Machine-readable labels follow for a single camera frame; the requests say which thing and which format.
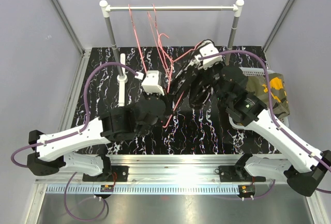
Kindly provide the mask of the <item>black white patterned trousers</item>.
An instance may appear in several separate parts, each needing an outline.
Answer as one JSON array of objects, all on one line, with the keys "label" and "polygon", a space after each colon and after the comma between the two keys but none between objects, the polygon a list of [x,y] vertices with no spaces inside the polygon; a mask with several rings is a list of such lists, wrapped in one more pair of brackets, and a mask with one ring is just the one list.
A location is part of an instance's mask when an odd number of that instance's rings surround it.
[{"label": "black white patterned trousers", "polygon": [[202,70],[202,60],[199,58],[200,54],[198,49],[205,44],[215,43],[210,39],[205,39],[196,48],[196,50],[189,52],[179,61],[183,62],[178,73],[171,80],[170,92],[175,96],[174,105],[176,105],[179,97],[182,95],[179,101],[178,107],[182,104],[185,97],[189,97],[189,106],[192,109],[201,109],[206,105],[206,102],[210,99],[212,94],[211,84],[199,84],[197,77],[199,71]]}]

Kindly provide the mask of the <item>pink wire hanger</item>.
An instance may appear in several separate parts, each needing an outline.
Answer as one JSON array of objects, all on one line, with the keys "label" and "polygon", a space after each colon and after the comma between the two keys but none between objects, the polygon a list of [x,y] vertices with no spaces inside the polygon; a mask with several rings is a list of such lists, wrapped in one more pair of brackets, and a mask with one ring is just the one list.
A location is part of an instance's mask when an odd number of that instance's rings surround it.
[{"label": "pink wire hanger", "polygon": [[147,68],[146,68],[146,65],[145,65],[144,56],[143,56],[143,53],[142,53],[142,50],[141,50],[139,38],[138,38],[138,35],[137,35],[137,30],[136,30],[136,27],[135,27],[135,24],[134,24],[132,11],[131,11],[131,7],[130,7],[129,4],[128,4],[128,11],[129,11],[129,15],[130,15],[130,19],[131,19],[131,24],[132,24],[132,28],[133,28],[133,33],[134,33],[134,36],[135,36],[135,39],[136,39],[136,43],[137,43],[137,47],[138,47],[138,51],[139,51],[141,63],[142,63],[144,72],[147,73]]},{"label": "pink wire hanger", "polygon": [[159,58],[161,60],[162,66],[163,66],[164,71],[165,71],[165,74],[167,76],[169,76],[170,71],[169,71],[168,65],[165,61],[165,56],[163,55],[163,52],[161,51],[161,47],[160,47],[160,44],[159,44],[159,41],[158,41],[159,32],[158,32],[158,26],[157,26],[156,9],[155,9],[154,5],[152,5],[152,7],[153,7],[154,17],[152,17],[150,11],[147,11],[147,16],[148,16],[149,24],[150,24],[150,27],[151,27],[151,30],[152,30],[152,35],[153,35],[153,39],[154,39],[154,42],[155,42],[155,46],[156,46]]},{"label": "pink wire hanger", "polygon": [[[167,86],[167,88],[166,88],[166,93],[168,94],[168,93],[170,92],[170,85],[171,85],[171,80],[172,80],[172,72],[173,72],[173,68],[174,68],[174,62],[180,60],[180,59],[183,58],[185,55],[187,55],[189,52],[196,50],[196,48],[202,43],[202,41],[198,42],[198,43],[194,46],[193,49],[188,50],[186,53],[184,53],[183,55],[181,55],[181,56],[179,56],[178,58],[176,58],[175,60],[173,60],[173,58],[170,57],[170,56],[167,54],[167,52],[163,49],[162,42],[161,42],[161,36],[165,36],[166,38],[169,38],[169,37],[168,37],[168,35],[166,35],[165,33],[161,33],[161,34],[158,33],[158,45],[159,45],[159,48],[160,48],[161,51],[162,51],[162,55],[164,56],[164,60],[166,60],[165,57],[167,57],[167,58],[168,58],[168,61],[169,61],[169,63],[170,63],[170,69],[168,69],[168,70],[166,71],[166,73],[167,73],[167,75],[168,75],[168,86]],[[175,108],[173,109],[173,112],[176,110],[176,108],[177,108],[177,106],[178,106],[178,104],[179,104],[179,101],[180,101],[181,98],[182,98],[182,95],[183,95],[183,94],[181,94],[181,96],[179,97],[179,100],[177,101],[177,103],[176,103],[176,105],[175,105]],[[172,118],[172,116],[173,116],[173,112],[172,112],[172,114],[170,114],[170,116],[169,116],[167,122],[162,126],[163,128],[167,128],[167,127],[168,127],[168,125],[169,125],[169,123],[170,123],[170,120],[171,120],[171,118]]]}]

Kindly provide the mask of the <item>camouflage olive yellow trousers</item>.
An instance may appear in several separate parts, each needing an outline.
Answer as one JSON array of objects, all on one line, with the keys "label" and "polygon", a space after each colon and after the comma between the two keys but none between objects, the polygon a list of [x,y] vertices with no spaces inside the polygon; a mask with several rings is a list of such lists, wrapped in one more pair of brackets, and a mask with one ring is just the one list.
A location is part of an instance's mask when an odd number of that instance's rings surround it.
[{"label": "camouflage olive yellow trousers", "polygon": [[[274,115],[280,120],[290,114],[287,93],[285,91],[284,77],[280,73],[269,74],[269,85],[272,96],[272,107]],[[267,106],[268,88],[265,77],[249,76],[246,90],[254,93]]]}]

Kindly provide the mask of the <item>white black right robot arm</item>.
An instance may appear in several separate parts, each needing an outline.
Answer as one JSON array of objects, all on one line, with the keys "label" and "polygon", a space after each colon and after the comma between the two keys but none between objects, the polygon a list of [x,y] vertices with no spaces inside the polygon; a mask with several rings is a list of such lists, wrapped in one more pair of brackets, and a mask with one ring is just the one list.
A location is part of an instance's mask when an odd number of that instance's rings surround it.
[{"label": "white black right robot arm", "polygon": [[217,63],[199,67],[199,73],[236,127],[256,132],[285,156],[281,160],[244,154],[234,165],[235,176],[241,181],[250,177],[286,181],[298,194],[312,196],[330,169],[330,151],[312,147],[282,125],[272,108],[246,89],[249,78],[239,67]]}]

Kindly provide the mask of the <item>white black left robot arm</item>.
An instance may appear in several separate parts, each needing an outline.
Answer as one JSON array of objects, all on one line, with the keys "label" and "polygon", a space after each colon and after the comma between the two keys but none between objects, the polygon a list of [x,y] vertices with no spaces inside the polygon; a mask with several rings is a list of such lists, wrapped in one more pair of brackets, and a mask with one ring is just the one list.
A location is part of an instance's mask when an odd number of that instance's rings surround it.
[{"label": "white black left robot arm", "polygon": [[117,107],[88,122],[54,134],[38,130],[29,133],[34,152],[27,157],[27,167],[36,176],[52,175],[60,169],[83,173],[97,181],[112,175],[111,162],[105,154],[95,157],[76,154],[87,146],[133,140],[165,123],[174,96],[157,94],[142,96],[139,101]]}]

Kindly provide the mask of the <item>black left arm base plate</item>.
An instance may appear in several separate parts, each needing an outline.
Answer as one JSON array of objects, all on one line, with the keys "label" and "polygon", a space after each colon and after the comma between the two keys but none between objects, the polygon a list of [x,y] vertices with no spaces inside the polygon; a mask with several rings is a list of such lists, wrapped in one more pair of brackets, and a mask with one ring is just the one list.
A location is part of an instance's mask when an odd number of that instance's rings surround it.
[{"label": "black left arm base plate", "polygon": [[128,166],[111,166],[97,176],[83,174],[82,181],[84,182],[127,182],[129,174]]}]

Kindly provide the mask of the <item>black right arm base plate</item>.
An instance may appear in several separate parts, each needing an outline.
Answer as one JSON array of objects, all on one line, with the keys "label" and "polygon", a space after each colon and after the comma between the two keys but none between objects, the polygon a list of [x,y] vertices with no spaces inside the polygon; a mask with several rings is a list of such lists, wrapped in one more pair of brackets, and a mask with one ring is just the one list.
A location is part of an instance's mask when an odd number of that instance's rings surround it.
[{"label": "black right arm base plate", "polygon": [[237,166],[219,166],[214,172],[219,176],[221,182],[265,182],[262,176],[251,176],[244,168]]}]

